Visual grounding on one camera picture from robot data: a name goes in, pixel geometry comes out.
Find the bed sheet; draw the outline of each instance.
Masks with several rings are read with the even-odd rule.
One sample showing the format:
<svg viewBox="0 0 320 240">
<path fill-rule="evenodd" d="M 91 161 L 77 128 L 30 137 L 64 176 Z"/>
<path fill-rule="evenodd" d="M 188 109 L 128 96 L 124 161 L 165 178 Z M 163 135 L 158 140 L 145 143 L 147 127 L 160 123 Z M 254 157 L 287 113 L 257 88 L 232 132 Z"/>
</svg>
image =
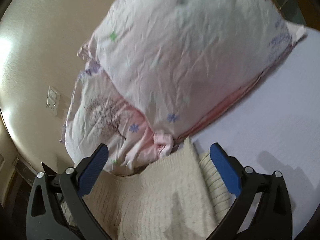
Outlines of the bed sheet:
<svg viewBox="0 0 320 240">
<path fill-rule="evenodd" d="M 198 152 L 218 142 L 243 166 L 281 171 L 295 238 L 320 203 L 320 32 L 308 29 L 281 66 L 192 140 Z"/>
</svg>

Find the blue flower print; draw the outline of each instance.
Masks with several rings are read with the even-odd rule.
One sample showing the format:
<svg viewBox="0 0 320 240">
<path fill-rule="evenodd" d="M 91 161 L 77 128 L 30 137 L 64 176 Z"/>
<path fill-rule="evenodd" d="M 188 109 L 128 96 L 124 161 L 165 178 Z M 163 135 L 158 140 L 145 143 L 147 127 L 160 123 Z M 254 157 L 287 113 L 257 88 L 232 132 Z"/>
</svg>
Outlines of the blue flower print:
<svg viewBox="0 0 320 240">
<path fill-rule="evenodd" d="M 138 132 L 139 131 L 139 125 L 135 124 L 135 123 L 130 125 L 129 131 L 130 132 Z"/>
<path fill-rule="evenodd" d="M 179 120 L 179 116 L 178 115 L 176 115 L 176 114 L 168 114 L 167 121 L 169 123 L 171 123 L 171 122 L 175 123 L 177 120 Z"/>
</svg>

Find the black pointed object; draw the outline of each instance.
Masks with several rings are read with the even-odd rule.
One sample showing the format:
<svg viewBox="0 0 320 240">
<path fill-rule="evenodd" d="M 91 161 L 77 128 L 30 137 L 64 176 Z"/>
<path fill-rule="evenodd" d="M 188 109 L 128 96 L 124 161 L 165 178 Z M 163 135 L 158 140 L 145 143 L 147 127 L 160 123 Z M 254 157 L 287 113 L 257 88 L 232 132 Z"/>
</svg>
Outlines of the black pointed object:
<svg viewBox="0 0 320 240">
<path fill-rule="evenodd" d="M 53 169 L 51 169 L 48 165 L 44 164 L 43 162 L 41 162 L 41 164 L 42 164 L 44 173 L 47 174 L 47 176 L 57 175 L 57 173 Z"/>
</svg>

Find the wall socket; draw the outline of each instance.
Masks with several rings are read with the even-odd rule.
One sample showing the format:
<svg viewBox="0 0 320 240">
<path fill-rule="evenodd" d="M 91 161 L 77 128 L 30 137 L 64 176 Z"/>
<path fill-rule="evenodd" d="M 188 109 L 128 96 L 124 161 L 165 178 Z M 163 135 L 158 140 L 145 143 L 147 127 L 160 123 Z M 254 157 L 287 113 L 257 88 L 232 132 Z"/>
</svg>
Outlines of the wall socket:
<svg viewBox="0 0 320 240">
<path fill-rule="evenodd" d="M 49 86 L 47 110 L 49 110 L 54 116 L 57 116 L 58 113 L 59 99 L 60 93 L 55 88 Z"/>
</svg>

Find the metal screw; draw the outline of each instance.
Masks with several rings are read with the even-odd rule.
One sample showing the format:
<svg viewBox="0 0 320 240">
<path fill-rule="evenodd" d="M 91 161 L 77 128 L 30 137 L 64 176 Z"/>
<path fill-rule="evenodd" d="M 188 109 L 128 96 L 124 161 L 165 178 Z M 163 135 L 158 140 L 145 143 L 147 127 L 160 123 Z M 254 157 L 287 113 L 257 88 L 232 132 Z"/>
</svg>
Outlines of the metal screw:
<svg viewBox="0 0 320 240">
<path fill-rule="evenodd" d="M 43 176 L 44 176 L 44 172 L 43 171 L 38 172 L 37 178 L 41 179 Z"/>
<path fill-rule="evenodd" d="M 253 173 L 253 168 L 251 168 L 250 166 L 247 166 L 244 168 L 244 171 L 245 171 L 245 173 L 251 174 L 251 173 Z"/>
<path fill-rule="evenodd" d="M 74 171 L 75 171 L 74 168 L 69 167 L 69 168 L 66 169 L 66 174 L 70 175 L 70 174 L 72 174 Z"/>
<path fill-rule="evenodd" d="M 276 171 L 275 172 L 275 176 L 278 177 L 278 178 L 281 178 L 282 177 L 282 173 L 280 171 Z"/>
</svg>

